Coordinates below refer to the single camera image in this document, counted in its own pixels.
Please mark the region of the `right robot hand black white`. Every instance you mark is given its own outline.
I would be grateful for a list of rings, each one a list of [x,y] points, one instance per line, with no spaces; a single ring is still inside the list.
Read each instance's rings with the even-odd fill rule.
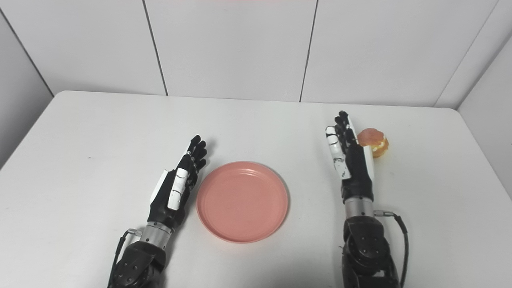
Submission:
[[[371,149],[360,145],[346,111],[339,111],[334,121],[334,126],[325,129],[325,135],[335,171],[342,181],[342,199],[346,201],[356,197],[373,201],[374,165]]]

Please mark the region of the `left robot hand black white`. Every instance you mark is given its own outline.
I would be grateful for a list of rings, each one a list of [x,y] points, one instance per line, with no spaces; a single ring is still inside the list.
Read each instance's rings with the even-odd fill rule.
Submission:
[[[149,224],[175,230],[186,217],[186,203],[206,166],[206,142],[196,135],[176,168],[164,171],[150,201]]]

